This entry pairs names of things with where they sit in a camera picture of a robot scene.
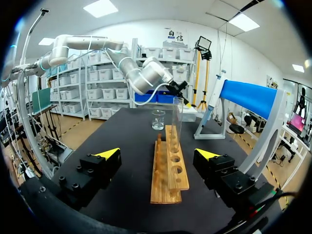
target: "green panel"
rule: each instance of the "green panel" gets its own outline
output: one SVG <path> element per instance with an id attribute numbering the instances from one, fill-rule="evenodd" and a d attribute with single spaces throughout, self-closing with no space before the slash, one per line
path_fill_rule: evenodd
<path id="1" fill-rule="evenodd" d="M 50 101 L 50 88 L 39 90 L 39 99 L 40 99 L 40 107 L 41 110 L 46 109 L 51 105 Z M 38 93 L 33 92 L 33 112 L 34 114 L 37 114 L 40 112 L 39 102 L 38 102 Z"/>

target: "yellow tripod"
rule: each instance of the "yellow tripod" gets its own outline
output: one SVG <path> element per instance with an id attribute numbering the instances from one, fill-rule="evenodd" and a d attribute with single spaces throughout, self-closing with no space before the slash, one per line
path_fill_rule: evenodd
<path id="1" fill-rule="evenodd" d="M 195 103 L 196 103 L 196 93 L 197 93 L 197 84 L 198 84 L 198 77 L 199 77 L 199 66 L 200 66 L 200 52 L 197 52 L 197 73 L 196 73 L 196 81 L 195 81 L 195 87 L 193 89 L 194 94 L 193 94 L 193 103 L 192 106 L 196 107 Z"/>
<path id="2" fill-rule="evenodd" d="M 197 109 L 199 109 L 201 107 L 201 110 L 207 109 L 207 102 L 206 102 L 206 94 L 207 94 L 207 87 L 208 87 L 208 78 L 209 78 L 209 60 L 207 60 L 207 66 L 206 66 L 206 83 L 205 83 L 205 90 L 203 91 L 204 93 L 204 97 L 203 100 L 200 101 L 199 106 L 197 107 Z"/>

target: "floor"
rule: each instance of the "floor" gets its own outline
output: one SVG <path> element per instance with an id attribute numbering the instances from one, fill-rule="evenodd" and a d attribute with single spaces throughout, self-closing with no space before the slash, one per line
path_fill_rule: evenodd
<path id="1" fill-rule="evenodd" d="M 89 119 L 86 119 L 85 121 L 82 121 L 81 118 L 78 117 L 69 117 L 69 116 L 60 116 L 57 114 L 52 114 L 54 122 L 57 125 L 58 133 L 61 134 L 62 142 L 67 145 L 68 147 L 72 148 L 73 150 L 77 149 L 101 124 L 103 124 L 104 120 L 96 120 L 93 119 L 92 121 L 89 121 Z M 245 141 L 243 141 L 242 138 L 238 136 L 231 135 L 234 140 L 238 143 L 238 145 L 247 153 L 249 154 L 251 152 L 251 147 L 253 147 L 256 144 L 256 141 L 254 139 L 251 139 L 250 135 L 245 133 L 242 134 L 242 138 L 250 145 L 248 145 Z M 25 141 L 27 147 L 30 149 L 28 142 Z M 12 155 L 10 147 L 6 147 L 4 150 L 5 155 Z M 282 149 L 277 151 L 278 156 L 287 155 L 286 150 L 282 147 Z M 305 178 L 306 171 L 308 169 L 309 162 L 311 160 L 311 154 L 308 153 L 305 161 L 301 165 L 300 169 L 298 170 L 297 174 L 293 177 L 292 181 L 286 186 L 284 189 L 285 192 L 291 192 L 291 191 L 298 191 L 301 183 L 303 182 L 303 179 Z M 299 162 L 299 158 L 297 156 L 294 157 L 291 163 L 288 162 L 287 159 L 281 163 L 281 165 L 278 165 L 272 161 L 269 162 L 268 167 L 272 171 L 274 177 L 280 184 L 280 186 L 283 186 L 286 179 L 289 177 L 289 175 L 292 173 L 293 169 Z M 275 181 L 274 177 L 271 175 L 269 170 L 265 168 L 263 171 L 263 175 L 266 177 L 269 183 L 271 183 L 274 187 L 278 188 L 278 184 Z M 22 177 L 18 176 L 19 183 L 23 183 Z M 286 204 L 291 202 L 291 198 L 288 198 L 288 201 L 286 201 L 285 198 L 281 198 L 279 200 L 280 206 L 282 209 L 286 208 Z"/>
<path id="2" fill-rule="evenodd" d="M 244 133 L 241 135 L 242 138 L 246 142 L 244 142 L 244 140 L 240 138 L 239 136 L 234 136 L 234 134 L 230 134 L 230 135 L 234 138 L 234 140 L 238 143 L 238 145 L 249 155 L 250 152 L 252 151 L 251 147 L 254 147 L 256 144 L 256 140 L 251 139 L 251 136 L 248 133 Z M 273 161 L 269 161 L 267 166 L 273 173 L 273 176 L 271 175 L 270 171 L 267 168 L 263 170 L 262 174 L 265 176 L 265 178 L 268 180 L 268 182 L 271 185 L 273 185 L 275 188 L 278 188 L 279 186 L 277 182 L 280 184 L 280 186 L 283 186 L 287 178 L 291 175 L 296 165 L 298 164 L 299 157 L 295 156 L 293 160 L 291 161 L 291 163 L 289 163 L 287 160 L 287 154 L 290 156 L 290 153 L 287 152 L 287 150 L 284 147 L 281 147 L 281 149 L 277 150 L 276 153 L 278 157 L 285 155 L 286 156 L 285 160 L 281 163 L 281 165 L 278 165 L 277 163 L 274 163 Z M 292 180 L 288 183 L 288 185 L 284 188 L 283 190 L 284 192 L 297 192 L 300 189 L 301 184 L 306 176 L 310 161 L 311 161 L 311 154 L 307 153 L 307 156 L 305 160 L 303 161 L 303 163 L 301 164 L 299 170 L 294 175 Z M 288 203 L 290 203 L 292 199 L 293 199 L 292 197 L 288 197 Z M 279 204 L 281 206 L 281 209 L 286 208 L 287 207 L 286 199 L 285 198 L 279 199 Z"/>

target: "stool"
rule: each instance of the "stool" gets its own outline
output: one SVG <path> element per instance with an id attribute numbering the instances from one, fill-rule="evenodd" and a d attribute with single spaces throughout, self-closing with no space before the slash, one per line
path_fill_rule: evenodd
<path id="1" fill-rule="evenodd" d="M 244 130 L 244 128 L 243 128 L 242 126 L 239 126 L 239 125 L 234 124 L 234 123 L 231 124 L 231 125 L 229 126 L 229 128 L 230 128 L 230 130 L 231 130 L 232 132 L 235 133 L 233 139 L 235 139 L 236 134 L 243 134 L 243 133 L 245 132 L 245 130 Z"/>

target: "glass beaker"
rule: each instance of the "glass beaker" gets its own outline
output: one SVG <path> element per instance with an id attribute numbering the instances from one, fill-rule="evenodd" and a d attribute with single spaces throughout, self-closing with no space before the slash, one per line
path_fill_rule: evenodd
<path id="1" fill-rule="evenodd" d="M 183 117 L 183 103 L 184 103 L 183 98 L 180 97 L 174 98 L 174 102 L 172 105 L 173 112 L 172 112 L 172 127 L 170 137 L 171 153 L 177 153 L 179 151 L 182 117 Z"/>
<path id="2" fill-rule="evenodd" d="M 152 121 L 152 128 L 154 130 L 163 130 L 164 129 L 164 116 L 166 112 L 161 110 L 154 110 L 152 111 L 153 114 L 153 121 Z"/>

